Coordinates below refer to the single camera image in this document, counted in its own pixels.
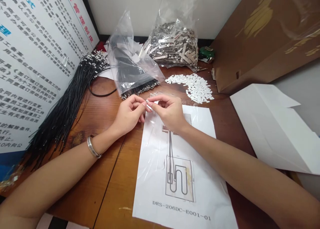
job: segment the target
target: finger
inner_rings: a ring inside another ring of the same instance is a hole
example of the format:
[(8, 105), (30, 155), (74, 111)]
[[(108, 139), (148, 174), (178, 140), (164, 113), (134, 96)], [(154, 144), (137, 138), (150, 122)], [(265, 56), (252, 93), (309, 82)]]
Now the finger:
[(162, 113), (164, 112), (164, 108), (162, 108), (161, 106), (159, 106), (158, 104), (154, 103), (154, 102), (148, 102), (148, 105), (156, 112), (158, 113), (160, 116), (162, 115)]
[(161, 107), (163, 107), (163, 108), (166, 108), (166, 104), (167, 104), (167, 103), (164, 102), (164, 101), (159, 101), (159, 102), (158, 102), (158, 105), (161, 106)]
[(140, 103), (143, 103), (145, 102), (145, 100), (137, 95), (131, 95), (129, 96), (126, 101), (128, 100), (128, 102), (130, 103), (134, 103), (134, 102), (140, 102)]
[[(132, 109), (137, 108), (140, 104), (141, 104), (140, 102), (134, 102), (134, 103), (132, 103), (132, 106), (133, 106)], [(146, 107), (146, 111), (147, 111), (147, 112), (152, 112), (152, 110), (151, 110), (149, 107)]]
[(150, 101), (150, 102), (155, 102), (155, 101), (162, 100), (162, 101), (168, 102), (168, 101), (170, 101), (172, 98), (173, 98), (173, 97), (170, 97), (170, 96), (168, 96), (168, 95), (161, 94), (161, 95), (158, 95), (158, 96), (154, 96), (154, 97), (148, 98), (148, 101)]
[(141, 103), (140, 102), (134, 102), (132, 103), (132, 108), (135, 109), (137, 108)]
[(140, 120), (142, 123), (144, 123), (144, 117), (143, 117), (143, 114), (141, 114), (141, 115), (140, 115), (139, 120)]
[(132, 113), (135, 114), (137, 118), (143, 113), (147, 107), (147, 102), (142, 102)]

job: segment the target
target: pile of white plastic parts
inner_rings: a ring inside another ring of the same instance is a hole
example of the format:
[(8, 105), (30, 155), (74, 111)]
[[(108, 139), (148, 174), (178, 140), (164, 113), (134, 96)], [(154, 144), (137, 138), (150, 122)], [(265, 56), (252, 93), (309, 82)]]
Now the pile of white plastic parts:
[(186, 90), (187, 96), (194, 102), (202, 104), (203, 102), (210, 102), (208, 100), (213, 100), (212, 91), (210, 90), (210, 85), (208, 82), (197, 74), (192, 75), (172, 75), (165, 80), (166, 83), (177, 83), (183, 84), (183, 86), (188, 86)]

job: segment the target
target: informational poster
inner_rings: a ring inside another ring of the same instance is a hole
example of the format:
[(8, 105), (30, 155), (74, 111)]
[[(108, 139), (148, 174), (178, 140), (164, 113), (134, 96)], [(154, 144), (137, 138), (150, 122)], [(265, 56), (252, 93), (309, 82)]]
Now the informational poster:
[(98, 41), (82, 0), (0, 0), (0, 157), (27, 148)]

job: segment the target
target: white board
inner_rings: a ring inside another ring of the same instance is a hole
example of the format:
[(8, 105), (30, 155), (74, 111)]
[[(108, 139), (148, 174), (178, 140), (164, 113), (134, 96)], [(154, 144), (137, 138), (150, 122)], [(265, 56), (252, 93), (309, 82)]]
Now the white board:
[(82, 0), (0, 0), (0, 153), (27, 148), (98, 41)]
[[(183, 105), (186, 120), (215, 137), (208, 108)], [(237, 228), (226, 182), (183, 138), (146, 113), (133, 217), (170, 228)]]

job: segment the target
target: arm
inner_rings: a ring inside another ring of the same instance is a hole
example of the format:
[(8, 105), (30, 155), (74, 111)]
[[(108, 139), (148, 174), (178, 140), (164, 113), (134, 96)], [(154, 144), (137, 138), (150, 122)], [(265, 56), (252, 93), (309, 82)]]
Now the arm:
[(178, 133), (233, 188), (265, 211), (281, 228), (320, 228), (320, 202), (294, 181), (257, 158), (193, 128), (180, 98), (148, 99), (170, 130)]
[[(91, 139), (94, 150), (98, 154), (104, 153), (138, 121), (144, 122), (144, 110), (151, 111), (138, 96), (123, 101), (112, 126)], [(0, 205), (0, 228), (36, 228), (44, 212), (69, 191), (96, 161), (85, 142), (39, 168)]]

